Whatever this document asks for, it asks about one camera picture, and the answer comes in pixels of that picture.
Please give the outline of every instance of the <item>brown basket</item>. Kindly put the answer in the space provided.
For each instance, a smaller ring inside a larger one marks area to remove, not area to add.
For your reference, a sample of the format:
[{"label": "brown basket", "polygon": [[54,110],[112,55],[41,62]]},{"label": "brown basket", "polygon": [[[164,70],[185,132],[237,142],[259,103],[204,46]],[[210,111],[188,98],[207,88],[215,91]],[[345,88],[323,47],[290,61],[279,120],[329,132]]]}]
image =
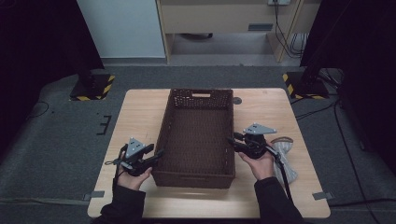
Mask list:
[{"label": "brown basket", "polygon": [[227,189],[235,177],[232,90],[171,90],[152,175],[157,186]]}]

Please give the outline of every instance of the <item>black and yellow tape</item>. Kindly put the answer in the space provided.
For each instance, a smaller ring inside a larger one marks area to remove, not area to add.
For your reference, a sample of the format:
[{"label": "black and yellow tape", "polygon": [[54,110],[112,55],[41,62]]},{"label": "black and yellow tape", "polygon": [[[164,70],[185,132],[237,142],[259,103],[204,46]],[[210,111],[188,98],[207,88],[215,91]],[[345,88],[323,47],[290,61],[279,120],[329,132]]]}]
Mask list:
[{"label": "black and yellow tape", "polygon": [[290,82],[288,74],[283,74],[283,81],[286,84],[286,87],[288,89],[289,95],[292,99],[303,99],[303,98],[309,98],[309,99],[326,99],[326,95],[319,95],[319,94],[297,94],[295,92],[295,88],[293,87],[292,83]]},{"label": "black and yellow tape", "polygon": [[107,97],[108,92],[110,91],[111,85],[113,84],[115,76],[109,76],[106,86],[103,89],[103,93],[101,95],[96,96],[88,96],[81,95],[76,97],[70,97],[71,101],[90,101],[90,100],[103,100]]}]

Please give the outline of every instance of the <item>wire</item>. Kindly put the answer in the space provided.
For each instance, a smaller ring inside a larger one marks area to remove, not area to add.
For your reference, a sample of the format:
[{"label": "wire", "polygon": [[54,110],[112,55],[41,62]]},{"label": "wire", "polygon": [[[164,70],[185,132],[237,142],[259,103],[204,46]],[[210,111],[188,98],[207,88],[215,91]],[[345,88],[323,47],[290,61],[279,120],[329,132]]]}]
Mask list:
[{"label": "wire", "polygon": [[334,106],[334,104],[336,104],[336,102],[333,102],[333,103],[329,104],[328,106],[323,107],[323,108],[321,108],[321,109],[319,109],[319,110],[315,110],[315,111],[311,111],[311,112],[308,112],[308,113],[305,113],[305,114],[302,114],[302,115],[298,115],[298,116],[296,116],[296,119],[297,119],[297,120],[305,119],[306,117],[311,116],[311,115],[313,115],[313,114],[315,114],[315,113],[318,113],[318,112],[327,110],[327,109],[331,108],[332,106]]},{"label": "wire", "polygon": [[[278,11],[279,11],[279,3],[277,2],[277,0],[274,0],[274,8],[275,8],[275,18],[276,18],[276,26],[275,26],[275,36],[277,41],[279,42],[279,44],[283,47],[283,49],[286,51],[286,53],[288,54],[289,57],[291,58],[299,58],[299,57],[294,57],[291,56],[290,53],[288,52],[288,50],[290,50],[290,47],[288,46],[288,41],[286,39],[286,37],[283,35],[282,29],[279,26],[279,22],[278,22]],[[285,41],[285,44],[283,44],[283,42],[279,39],[279,36],[277,35],[277,29],[279,29],[283,40]]]},{"label": "wire", "polygon": [[51,198],[0,198],[0,204],[56,204],[56,205],[88,205],[90,202],[70,199]]},{"label": "wire", "polygon": [[325,68],[325,70],[326,70],[326,73],[324,73],[323,70],[320,70],[320,72],[323,73],[329,79],[329,82],[332,85],[334,85],[336,87],[336,89],[338,89],[341,86],[341,84],[334,77],[332,77],[332,75],[330,75],[328,68]]},{"label": "wire", "polygon": [[343,139],[344,146],[346,147],[346,153],[347,153],[347,155],[349,157],[349,161],[350,161],[350,163],[352,165],[353,173],[354,173],[354,175],[356,177],[356,180],[358,182],[359,190],[361,191],[361,197],[363,198],[364,204],[366,205],[366,207],[367,207],[368,211],[370,212],[370,215],[374,219],[375,223],[379,223],[379,221],[376,218],[375,214],[371,210],[370,205],[367,203],[366,195],[364,194],[363,187],[361,186],[361,180],[359,179],[358,172],[356,171],[355,163],[352,160],[352,156],[350,155],[349,147],[347,146],[347,140],[345,139],[344,132],[343,132],[343,130],[341,128],[340,121],[339,121],[338,116],[337,116],[337,105],[339,104],[339,102],[340,102],[340,99],[338,99],[335,102],[334,107],[333,107],[335,121],[337,122],[337,127],[338,127],[338,130],[339,130],[339,132],[341,134],[341,137]]},{"label": "wire", "polygon": [[323,81],[325,81],[327,84],[329,84],[329,86],[331,86],[333,89],[337,90],[338,89],[338,85],[336,83],[333,83],[332,80],[329,77],[323,77],[320,74],[318,75],[318,78],[322,79]]},{"label": "wire", "polygon": [[119,173],[117,178],[119,178],[123,173],[125,173],[125,170],[123,170],[121,173]]},{"label": "wire", "polygon": [[304,43],[305,43],[305,39],[307,38],[307,35],[301,34],[300,38],[301,38],[301,46],[299,49],[297,49],[294,47],[296,44],[297,34],[293,35],[293,38],[291,39],[291,44],[290,44],[290,51],[291,51],[291,53],[293,53],[295,55],[299,55],[301,58],[301,56],[303,56],[303,54],[304,54]]},{"label": "wire", "polygon": [[372,200],[353,202],[353,203],[337,203],[337,204],[329,204],[329,207],[344,207],[344,206],[359,205],[364,203],[386,203],[386,202],[396,203],[396,199],[380,198],[380,199],[372,199]]},{"label": "wire", "polygon": [[297,102],[299,102],[299,101],[302,101],[302,100],[304,100],[304,99],[306,99],[306,98],[301,98],[301,99],[295,100],[295,101],[291,102],[290,104],[293,105],[293,104],[295,104],[295,103],[297,103]]},{"label": "wire", "polygon": [[38,104],[44,104],[44,105],[47,106],[47,108],[46,108],[46,109],[44,110],[44,112],[42,112],[41,114],[34,115],[34,116],[29,116],[29,117],[26,118],[26,120],[38,118],[38,117],[42,116],[43,114],[45,114],[45,113],[50,109],[50,105],[49,105],[47,102],[39,101],[39,102],[37,102],[37,103],[38,103]]}]

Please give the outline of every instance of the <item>white wall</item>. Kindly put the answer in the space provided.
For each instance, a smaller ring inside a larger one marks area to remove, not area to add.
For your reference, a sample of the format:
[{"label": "white wall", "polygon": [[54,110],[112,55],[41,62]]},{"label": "white wall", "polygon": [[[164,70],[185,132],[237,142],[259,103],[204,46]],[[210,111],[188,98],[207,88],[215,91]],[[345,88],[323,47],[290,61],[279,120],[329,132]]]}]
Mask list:
[{"label": "white wall", "polygon": [[78,0],[101,58],[165,58],[155,0]]}]

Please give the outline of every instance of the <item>metal bracket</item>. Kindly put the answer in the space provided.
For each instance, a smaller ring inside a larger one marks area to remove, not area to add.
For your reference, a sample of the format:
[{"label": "metal bracket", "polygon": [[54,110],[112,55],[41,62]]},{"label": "metal bracket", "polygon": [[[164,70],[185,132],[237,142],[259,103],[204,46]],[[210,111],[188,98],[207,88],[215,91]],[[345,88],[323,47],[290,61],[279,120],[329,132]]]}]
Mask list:
[{"label": "metal bracket", "polygon": [[330,199],[333,199],[333,198],[334,198],[334,196],[332,195],[331,192],[318,192],[318,193],[313,193],[312,196],[314,196],[315,201],[321,200],[321,199],[330,200]]},{"label": "metal bracket", "polygon": [[91,198],[103,198],[105,196],[105,192],[103,190],[101,191],[93,191],[92,193],[84,194],[82,197],[82,201],[89,201]]},{"label": "metal bracket", "polygon": [[131,139],[129,140],[128,148],[126,149],[125,158],[132,157],[134,154],[142,150],[145,146],[145,144],[131,137]]},{"label": "metal bracket", "polygon": [[268,128],[254,122],[252,125],[244,129],[244,133],[249,133],[249,134],[276,133],[276,129]]}]

